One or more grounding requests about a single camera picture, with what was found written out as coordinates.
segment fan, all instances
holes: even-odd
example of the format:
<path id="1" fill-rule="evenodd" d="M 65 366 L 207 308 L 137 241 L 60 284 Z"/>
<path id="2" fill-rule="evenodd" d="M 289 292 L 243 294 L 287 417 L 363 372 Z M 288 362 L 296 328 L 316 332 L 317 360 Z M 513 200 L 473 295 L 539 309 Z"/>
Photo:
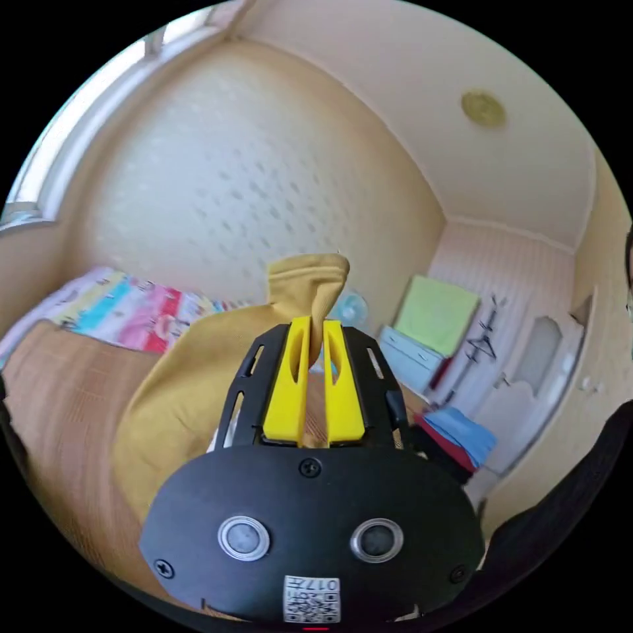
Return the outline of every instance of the fan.
<path id="1" fill-rule="evenodd" d="M 328 315 L 329 319 L 340 321 L 344 328 L 356 328 L 363 330 L 363 325 L 367 321 L 369 316 L 369 308 L 367 302 L 358 293 L 349 291 L 341 294 L 334 307 Z M 324 352 L 321 347 L 321 353 L 318 360 L 311 367 L 310 371 L 314 373 L 322 374 L 325 372 L 324 368 Z M 332 372 L 336 374 L 336 368 L 332 364 Z"/>

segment drawer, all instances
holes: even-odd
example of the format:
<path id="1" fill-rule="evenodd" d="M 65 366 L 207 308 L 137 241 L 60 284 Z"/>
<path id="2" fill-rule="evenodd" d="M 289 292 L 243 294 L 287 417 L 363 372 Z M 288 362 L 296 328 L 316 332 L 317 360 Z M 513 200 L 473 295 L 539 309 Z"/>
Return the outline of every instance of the drawer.
<path id="1" fill-rule="evenodd" d="M 380 342 L 380 350 L 394 376 L 415 393 L 422 394 L 435 376 L 435 370 L 416 363 L 391 345 Z"/>
<path id="2" fill-rule="evenodd" d="M 434 372 L 439 368 L 443 360 L 437 352 L 421 345 L 408 336 L 404 336 L 404 334 L 397 332 L 393 328 L 384 327 L 382 329 L 380 332 L 380 342 L 391 345 L 413 359 L 416 363 Z"/>

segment qr code sticker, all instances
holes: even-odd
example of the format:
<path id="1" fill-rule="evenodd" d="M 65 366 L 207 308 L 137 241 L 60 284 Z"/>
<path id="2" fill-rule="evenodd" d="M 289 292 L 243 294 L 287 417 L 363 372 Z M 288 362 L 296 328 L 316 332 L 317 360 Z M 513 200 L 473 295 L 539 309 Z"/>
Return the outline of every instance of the qr code sticker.
<path id="1" fill-rule="evenodd" d="M 338 578 L 286 576 L 284 621 L 299 624 L 340 622 L 340 586 Z"/>

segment ceiling light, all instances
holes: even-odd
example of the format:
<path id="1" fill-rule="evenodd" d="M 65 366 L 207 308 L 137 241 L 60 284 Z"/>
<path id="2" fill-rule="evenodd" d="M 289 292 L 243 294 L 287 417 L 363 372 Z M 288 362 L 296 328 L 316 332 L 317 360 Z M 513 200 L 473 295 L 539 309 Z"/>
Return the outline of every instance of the ceiling light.
<path id="1" fill-rule="evenodd" d="M 485 90 L 464 92 L 462 110 L 471 121 L 484 127 L 500 127 L 506 122 L 503 105 Z"/>

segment green towel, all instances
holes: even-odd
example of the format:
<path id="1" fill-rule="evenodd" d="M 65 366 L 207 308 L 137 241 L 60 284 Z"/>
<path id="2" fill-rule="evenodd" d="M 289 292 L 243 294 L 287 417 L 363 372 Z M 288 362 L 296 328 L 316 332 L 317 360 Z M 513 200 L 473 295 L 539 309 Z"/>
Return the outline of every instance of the green towel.
<path id="1" fill-rule="evenodd" d="M 460 286 L 416 275 L 394 328 L 444 357 L 455 354 L 479 306 L 479 296 Z"/>

